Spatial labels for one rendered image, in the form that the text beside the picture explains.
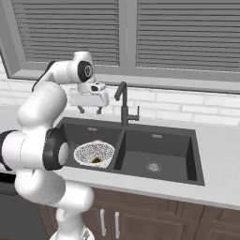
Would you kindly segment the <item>dark grey double sink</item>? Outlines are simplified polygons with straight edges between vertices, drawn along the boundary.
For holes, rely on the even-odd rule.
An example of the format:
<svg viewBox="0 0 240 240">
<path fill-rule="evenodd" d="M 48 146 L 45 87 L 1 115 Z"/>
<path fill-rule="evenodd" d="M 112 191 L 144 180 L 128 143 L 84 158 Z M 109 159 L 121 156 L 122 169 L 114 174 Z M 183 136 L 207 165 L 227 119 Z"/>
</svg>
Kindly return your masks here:
<svg viewBox="0 0 240 240">
<path fill-rule="evenodd" d="M 67 165 L 82 169 L 77 148 L 92 141 L 114 147 L 105 173 L 118 173 L 202 186 L 203 169 L 193 129 L 130 124 L 90 119 L 63 118 L 57 126 L 67 135 Z"/>
</svg>

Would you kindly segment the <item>black sink faucet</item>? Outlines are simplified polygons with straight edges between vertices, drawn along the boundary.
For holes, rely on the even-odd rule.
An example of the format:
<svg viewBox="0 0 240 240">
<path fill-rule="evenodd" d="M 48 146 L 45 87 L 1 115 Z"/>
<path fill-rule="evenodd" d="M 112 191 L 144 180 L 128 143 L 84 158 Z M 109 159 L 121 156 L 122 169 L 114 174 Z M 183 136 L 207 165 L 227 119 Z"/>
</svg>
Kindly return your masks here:
<svg viewBox="0 0 240 240">
<path fill-rule="evenodd" d="M 119 101 L 122 100 L 121 106 L 121 126 L 127 127 L 128 121 L 140 120 L 140 109 L 137 109 L 137 114 L 128 113 L 128 86 L 126 82 L 121 82 L 114 94 L 114 98 Z"/>
</svg>

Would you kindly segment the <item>black dishwasher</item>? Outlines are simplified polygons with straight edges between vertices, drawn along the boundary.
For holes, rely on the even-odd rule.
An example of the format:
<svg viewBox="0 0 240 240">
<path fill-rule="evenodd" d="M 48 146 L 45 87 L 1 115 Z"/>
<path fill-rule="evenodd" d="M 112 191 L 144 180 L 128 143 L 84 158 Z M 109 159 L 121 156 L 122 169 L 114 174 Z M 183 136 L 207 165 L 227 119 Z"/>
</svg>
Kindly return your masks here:
<svg viewBox="0 0 240 240">
<path fill-rule="evenodd" d="M 49 240 L 38 206 L 17 193 L 15 178 L 15 174 L 0 172 L 0 238 Z"/>
</svg>

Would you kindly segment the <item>brown cupboard door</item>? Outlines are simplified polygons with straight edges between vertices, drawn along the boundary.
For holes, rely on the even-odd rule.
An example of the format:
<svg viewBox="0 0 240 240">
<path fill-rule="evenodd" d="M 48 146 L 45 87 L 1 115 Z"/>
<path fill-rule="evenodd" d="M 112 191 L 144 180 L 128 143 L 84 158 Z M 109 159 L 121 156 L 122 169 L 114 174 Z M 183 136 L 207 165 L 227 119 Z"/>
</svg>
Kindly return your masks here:
<svg viewBox="0 0 240 240">
<path fill-rule="evenodd" d="M 109 218 L 109 205 L 105 203 L 107 191 L 94 187 L 95 201 L 92 207 L 82 214 L 82 219 L 87 228 L 95 236 L 95 240 L 112 240 L 111 221 Z M 104 211 L 104 223 L 106 233 L 102 235 L 100 210 Z M 43 223 L 48 238 L 51 238 L 57 231 L 57 222 L 55 219 L 56 209 L 54 207 L 40 204 L 38 212 Z"/>
<path fill-rule="evenodd" d="M 205 206 L 194 240 L 240 240 L 240 210 Z"/>
<path fill-rule="evenodd" d="M 110 197 L 113 240 L 193 240 L 202 208 L 194 203 L 113 192 Z M 120 213 L 115 238 L 114 213 Z"/>
</svg>

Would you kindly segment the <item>grey window with blinds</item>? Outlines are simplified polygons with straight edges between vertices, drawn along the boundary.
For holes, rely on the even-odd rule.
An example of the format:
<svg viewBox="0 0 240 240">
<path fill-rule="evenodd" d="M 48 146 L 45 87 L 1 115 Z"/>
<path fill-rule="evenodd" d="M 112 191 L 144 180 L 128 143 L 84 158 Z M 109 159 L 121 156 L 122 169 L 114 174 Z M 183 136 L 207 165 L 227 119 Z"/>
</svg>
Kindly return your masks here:
<svg viewBox="0 0 240 240">
<path fill-rule="evenodd" d="M 107 84 L 240 94 L 240 0 L 0 0 L 9 78 L 76 51 Z"/>
</svg>

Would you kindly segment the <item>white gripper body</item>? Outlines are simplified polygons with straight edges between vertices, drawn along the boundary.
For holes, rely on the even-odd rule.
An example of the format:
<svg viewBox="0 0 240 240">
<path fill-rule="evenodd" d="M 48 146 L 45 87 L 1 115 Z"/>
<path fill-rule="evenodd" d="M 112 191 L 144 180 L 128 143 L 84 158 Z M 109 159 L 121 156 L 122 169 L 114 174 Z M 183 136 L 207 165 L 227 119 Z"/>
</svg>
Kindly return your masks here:
<svg viewBox="0 0 240 240">
<path fill-rule="evenodd" d="M 106 90 L 80 93 L 77 89 L 69 90 L 69 102 L 72 106 L 106 107 L 109 105 L 109 95 Z"/>
</svg>

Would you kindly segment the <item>white perforated colander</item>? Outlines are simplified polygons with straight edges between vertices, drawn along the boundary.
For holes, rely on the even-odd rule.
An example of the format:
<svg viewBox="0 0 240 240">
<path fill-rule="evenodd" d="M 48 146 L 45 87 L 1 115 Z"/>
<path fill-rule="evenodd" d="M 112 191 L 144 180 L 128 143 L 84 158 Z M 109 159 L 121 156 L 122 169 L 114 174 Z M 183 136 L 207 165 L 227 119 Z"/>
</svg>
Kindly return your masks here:
<svg viewBox="0 0 240 240">
<path fill-rule="evenodd" d="M 104 141 L 94 140 L 79 145 L 73 152 L 74 159 L 83 166 L 106 169 L 112 159 L 115 148 Z M 93 159 L 100 158 L 101 162 L 92 163 Z"/>
</svg>

